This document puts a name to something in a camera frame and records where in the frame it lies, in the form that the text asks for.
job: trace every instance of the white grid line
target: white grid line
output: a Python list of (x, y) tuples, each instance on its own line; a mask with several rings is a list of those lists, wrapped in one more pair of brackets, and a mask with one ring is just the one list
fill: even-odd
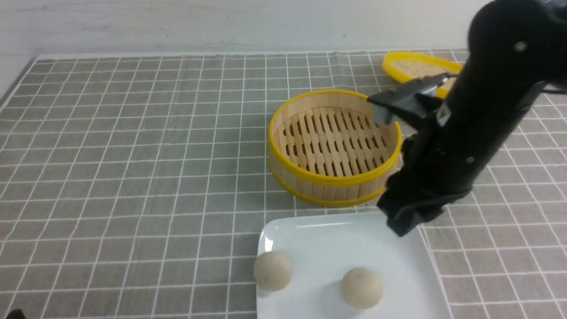
[[(205, 60), (203, 59), (203, 61), (201, 62), (201, 70), (199, 73), (199, 79), (197, 80), (197, 87), (199, 87), (199, 85), (201, 84), (201, 76), (203, 74), (203, 66), (205, 65)], [(198, 96), (198, 92), (195, 95), (195, 101), (197, 100), (197, 96)], [(191, 117), (191, 125), (190, 127), (193, 127), (193, 117)], [(210, 177), (207, 178), (207, 186), (206, 189), (209, 189), (209, 181), (210, 181)], [(205, 211), (207, 209), (207, 194), (205, 194), (205, 203), (203, 204), (203, 211), (202, 211), (202, 219), (201, 219), (201, 227), (199, 228), (199, 240), (198, 240), (198, 245), (197, 245), (197, 254), (195, 255), (195, 269), (193, 270), (193, 283), (195, 283), (197, 281), (197, 269), (198, 269), (198, 264), (199, 264), (199, 254), (201, 253), (201, 239), (202, 239), (202, 235), (203, 235), (203, 227), (205, 226)], [(194, 296), (195, 296), (195, 286), (193, 286), (191, 288), (191, 301), (189, 303), (189, 315), (191, 315), (191, 313), (193, 313), (193, 300), (194, 300)]]

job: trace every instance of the yellow rim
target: yellow rim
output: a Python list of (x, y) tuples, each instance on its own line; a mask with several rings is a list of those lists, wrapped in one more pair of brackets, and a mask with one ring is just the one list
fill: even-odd
[(282, 181), (282, 179), (280, 178), (280, 176), (274, 171), (272, 164), (269, 163), (269, 165), (270, 165), (270, 169), (272, 170), (272, 175), (274, 175), (274, 177), (276, 178), (278, 183), (280, 183), (281, 186), (283, 186), (288, 192), (292, 193), (295, 197), (297, 197), (299, 199), (303, 199), (306, 202), (309, 202), (309, 203), (315, 204), (315, 205), (319, 205), (319, 206), (348, 207), (348, 206), (359, 205), (359, 204), (369, 202), (369, 201), (377, 198), (378, 196), (382, 195), (382, 193), (384, 193), (384, 191), (386, 190), (385, 187), (380, 187), (378, 189), (378, 191), (375, 191), (374, 193), (367, 195), (367, 196), (364, 196), (364, 197), (361, 197), (361, 198), (352, 199), (352, 200), (337, 200), (337, 201), (333, 201), (333, 202), (328, 202), (328, 201), (325, 201), (325, 200), (320, 200), (320, 199), (317, 199), (317, 198), (313, 198), (313, 197), (301, 194), (297, 190), (291, 188), (288, 184), (284, 183)]
[(276, 160), (281, 165), (283, 165), (288, 171), (290, 171), (292, 174), (296, 175), (300, 179), (303, 179), (304, 181), (308, 181), (308, 182), (312, 182), (312, 183), (321, 184), (323, 186), (349, 186), (349, 185), (363, 184), (363, 183), (369, 182), (369, 181), (375, 179), (376, 177), (384, 174), (386, 171), (388, 171), (392, 167), (392, 165), (395, 165), (396, 162), (397, 162), (397, 159), (400, 155), (401, 142), (402, 142), (401, 129), (400, 129), (400, 125), (397, 122), (394, 123), (394, 125), (396, 127), (396, 133), (397, 133), (397, 141), (396, 141), (396, 148), (394, 149), (392, 156), (390, 156), (390, 158), (388, 160), (386, 160), (386, 162), (384, 162), (384, 164), (376, 167), (375, 169), (373, 169), (371, 171), (368, 171), (368, 172), (360, 174), (360, 175), (347, 176), (347, 177), (335, 177), (335, 176), (319, 175), (319, 174), (315, 174), (315, 173), (312, 173), (310, 171), (307, 171), (305, 169), (302, 169), (301, 167), (298, 167), (296, 165), (293, 165), (293, 163), (291, 163), (287, 158), (285, 158), (285, 156), (276, 147), (276, 143), (274, 142), (274, 137), (272, 135), (273, 128), (274, 128), (274, 122), (275, 122), (277, 116), (293, 101), (296, 101), (298, 99), (301, 99), (301, 98), (304, 98), (304, 97), (310, 96), (310, 95), (326, 94), (326, 93), (349, 94), (349, 95), (357, 96), (357, 97), (364, 99), (364, 100), (366, 100), (368, 98), (366, 95), (363, 95), (363, 94), (360, 94), (360, 93), (357, 93), (357, 92), (352, 92), (352, 91), (321, 90), (321, 91), (307, 92), (307, 93), (298, 95), (295, 98), (284, 103), (276, 111), (276, 113), (274, 114), (274, 116), (272, 117), (272, 119), (270, 121), (270, 126), (268, 127), (268, 143), (270, 145), (270, 150), (272, 151), (272, 154), (274, 154), (276, 156)]
[[(392, 62), (394, 61), (416, 61), (424, 64), (432, 64), (444, 68), (453, 73), (460, 73), (461, 70), (463, 69), (463, 67), (457, 63), (453, 63), (451, 61), (447, 61), (442, 58), (438, 58), (434, 56), (428, 56), (426, 54), (413, 53), (413, 52), (390, 52), (386, 54), (386, 56), (384, 57), (384, 62), (382, 63), (382, 69), (384, 70), (384, 72), (386, 72), (386, 74), (388, 74), (389, 76), (391, 76), (393, 79), (395, 79), (400, 83), (408, 82), (409, 80), (412, 79), (412, 77), (401, 72), (397, 68), (394, 68), (392, 66)], [(444, 99), (448, 93), (449, 90), (439, 88), (439, 90), (437, 90), (437, 97)]]

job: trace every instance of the grid pattern tablecloth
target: grid pattern tablecloth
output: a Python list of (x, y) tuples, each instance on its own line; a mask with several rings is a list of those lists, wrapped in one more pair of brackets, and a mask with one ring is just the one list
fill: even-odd
[[(36, 61), (0, 112), (0, 314), (255, 318), (264, 224), (347, 211), (278, 185), (267, 123), (309, 90), (393, 87), (384, 54)], [(421, 228), (454, 319), (567, 316), (566, 118), (538, 99)]]

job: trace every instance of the white plate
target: white plate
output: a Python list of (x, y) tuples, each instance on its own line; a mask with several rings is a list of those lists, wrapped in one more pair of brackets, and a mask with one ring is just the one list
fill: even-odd
[[(258, 289), (258, 319), (446, 319), (441, 286), (417, 229), (403, 238), (379, 212), (278, 219), (262, 230), (258, 255), (277, 250), (291, 258), (294, 274), (282, 291)], [(354, 267), (373, 269), (384, 297), (356, 310), (340, 295), (340, 280)]]

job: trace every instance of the white wall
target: white wall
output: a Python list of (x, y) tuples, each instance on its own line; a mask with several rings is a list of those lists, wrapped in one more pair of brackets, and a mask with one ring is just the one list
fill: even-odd
[(1, 0), (0, 54), (462, 48), (488, 0)]

